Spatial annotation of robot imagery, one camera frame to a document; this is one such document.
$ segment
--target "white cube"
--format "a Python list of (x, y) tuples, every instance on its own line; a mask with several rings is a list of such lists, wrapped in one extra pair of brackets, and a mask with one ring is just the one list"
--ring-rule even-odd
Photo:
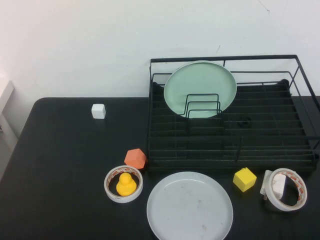
[(104, 104), (93, 104), (91, 112), (94, 119), (104, 119), (106, 117), (106, 108)]

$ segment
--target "table surface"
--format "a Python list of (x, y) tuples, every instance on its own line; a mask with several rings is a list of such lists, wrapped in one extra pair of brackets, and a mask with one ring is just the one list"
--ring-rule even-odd
[[(106, 105), (93, 119), (92, 104)], [(119, 204), (104, 190), (108, 171), (127, 150), (146, 150), (147, 98), (43, 98), (25, 124), (0, 183), (0, 239), (156, 239), (146, 206), (153, 187), (171, 172), (144, 172), (143, 191)], [(320, 238), (319, 170), (304, 175), (306, 205), (270, 211), (259, 191), (263, 173), (245, 193), (233, 173), (206, 173), (228, 193), (233, 224), (226, 239)]]

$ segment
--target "white wall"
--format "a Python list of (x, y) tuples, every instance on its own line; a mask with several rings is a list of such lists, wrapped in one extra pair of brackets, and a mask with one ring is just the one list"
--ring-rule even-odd
[(4, 114), (42, 97), (147, 96), (150, 58), (297, 54), (320, 94), (319, 0), (0, 0)]

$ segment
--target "white plate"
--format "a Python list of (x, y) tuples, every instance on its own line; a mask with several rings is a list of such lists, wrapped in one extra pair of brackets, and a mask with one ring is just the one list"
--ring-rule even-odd
[(160, 240), (224, 239), (234, 215), (230, 198), (219, 183), (188, 171), (167, 176), (153, 188), (146, 214)]

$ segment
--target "yellow rubber duck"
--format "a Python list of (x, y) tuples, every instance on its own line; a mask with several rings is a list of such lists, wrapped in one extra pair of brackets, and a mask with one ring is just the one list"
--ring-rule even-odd
[(116, 191), (120, 196), (128, 196), (137, 189), (136, 182), (132, 179), (130, 173), (124, 172), (119, 177), (119, 182), (116, 185)]

